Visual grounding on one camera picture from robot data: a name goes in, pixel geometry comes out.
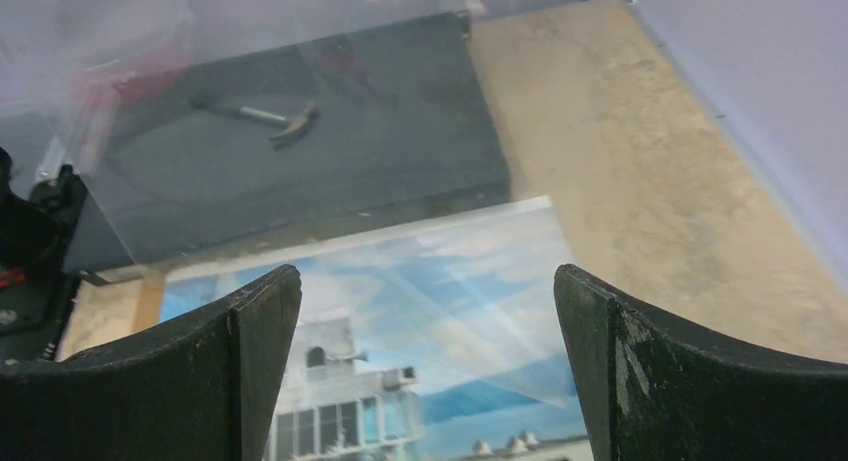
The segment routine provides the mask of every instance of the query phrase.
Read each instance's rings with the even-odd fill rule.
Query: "building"
[[[415,368],[358,373],[349,316],[301,318],[292,339],[264,459],[421,459]]]

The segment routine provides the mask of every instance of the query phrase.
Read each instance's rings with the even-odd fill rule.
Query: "poster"
[[[303,301],[265,459],[591,461],[547,198],[172,273],[162,320],[276,266]]]

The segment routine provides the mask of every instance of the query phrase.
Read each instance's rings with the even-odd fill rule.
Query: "blue sky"
[[[361,369],[416,365],[432,392],[562,354],[556,267],[573,262],[549,207],[460,224],[235,273],[247,283],[284,262],[303,277],[302,319],[346,307]],[[214,277],[169,284],[163,319],[214,298]],[[503,386],[533,396],[544,380]]]

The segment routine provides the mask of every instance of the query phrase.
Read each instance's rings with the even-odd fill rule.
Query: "beige tabletop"
[[[848,362],[848,297],[621,0],[475,25],[514,175],[579,264],[752,343]],[[63,355],[155,322],[161,280],[86,287]]]

